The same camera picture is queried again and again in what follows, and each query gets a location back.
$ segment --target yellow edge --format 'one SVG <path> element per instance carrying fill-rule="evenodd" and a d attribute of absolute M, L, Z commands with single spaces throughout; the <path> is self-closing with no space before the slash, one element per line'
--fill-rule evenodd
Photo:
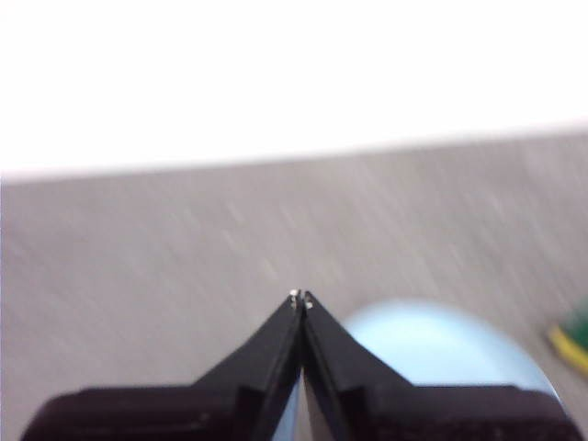
<path fill-rule="evenodd" d="M 561 358 L 588 375 L 588 352 L 585 349 L 571 340 L 559 326 L 553 326 L 549 330 L 548 337 Z"/>

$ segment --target small metal piece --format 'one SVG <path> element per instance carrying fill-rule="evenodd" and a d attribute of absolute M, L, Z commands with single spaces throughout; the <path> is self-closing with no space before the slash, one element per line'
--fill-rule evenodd
<path fill-rule="evenodd" d="M 306 291 L 304 293 L 304 298 L 303 299 L 304 299 L 304 307 L 307 310 L 311 309 L 313 305 L 312 305 L 312 297 L 311 297 L 311 294 L 310 294 L 309 291 Z"/>
<path fill-rule="evenodd" d="M 301 293 L 301 289 L 291 289 L 290 290 L 290 306 L 293 310 L 296 310 L 298 307 L 298 297 Z"/>

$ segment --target blue object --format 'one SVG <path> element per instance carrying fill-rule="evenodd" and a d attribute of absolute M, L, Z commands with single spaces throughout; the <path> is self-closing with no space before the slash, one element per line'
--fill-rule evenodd
<path fill-rule="evenodd" d="M 378 303 L 354 314 L 345 327 L 417 385 L 511 384 L 557 397 L 533 359 L 506 335 L 433 302 Z"/>
<path fill-rule="evenodd" d="M 288 398 L 286 409 L 284 409 L 282 417 L 277 424 L 276 432 L 272 436 L 272 441 L 291 441 L 294 439 L 299 388 L 300 380 L 296 382 L 294 389 L 292 389 L 292 392 L 290 393 L 290 398 Z"/>

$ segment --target gray carpet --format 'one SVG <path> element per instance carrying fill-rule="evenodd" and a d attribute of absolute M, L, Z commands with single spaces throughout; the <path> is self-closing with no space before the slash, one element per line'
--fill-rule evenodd
<path fill-rule="evenodd" d="M 476 314 L 588 433 L 588 381 L 544 338 L 588 290 L 586 133 L 4 185 L 2 203 L 6 441 L 66 390 L 192 381 L 293 287 L 340 319 L 407 297 Z"/>

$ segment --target white wall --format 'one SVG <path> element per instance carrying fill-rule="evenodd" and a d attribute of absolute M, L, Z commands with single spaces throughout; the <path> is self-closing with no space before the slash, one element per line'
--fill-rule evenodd
<path fill-rule="evenodd" d="M 588 124 L 588 4 L 3 0 L 8 178 Z"/>

